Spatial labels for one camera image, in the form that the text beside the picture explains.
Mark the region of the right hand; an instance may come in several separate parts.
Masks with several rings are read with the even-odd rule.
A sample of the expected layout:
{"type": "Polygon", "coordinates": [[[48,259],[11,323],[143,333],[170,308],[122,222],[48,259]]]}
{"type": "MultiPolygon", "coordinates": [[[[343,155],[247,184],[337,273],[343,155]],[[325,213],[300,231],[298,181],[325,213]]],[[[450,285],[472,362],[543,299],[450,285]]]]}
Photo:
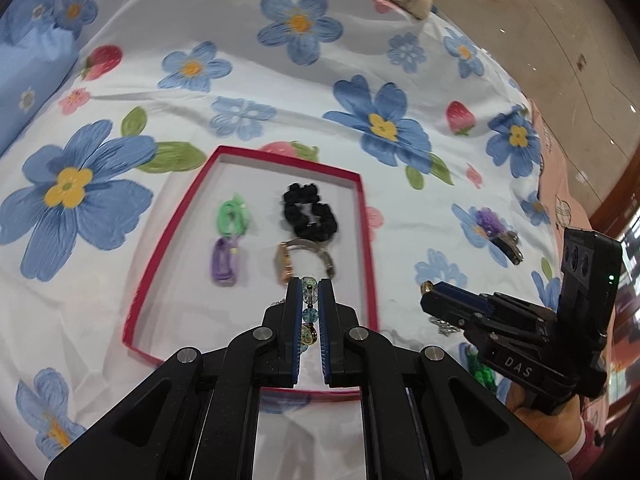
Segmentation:
{"type": "Polygon", "coordinates": [[[525,398],[526,390],[512,384],[506,396],[506,407],[559,456],[567,460],[573,458],[586,440],[579,396],[573,396],[556,415],[526,408],[525,398]]]}

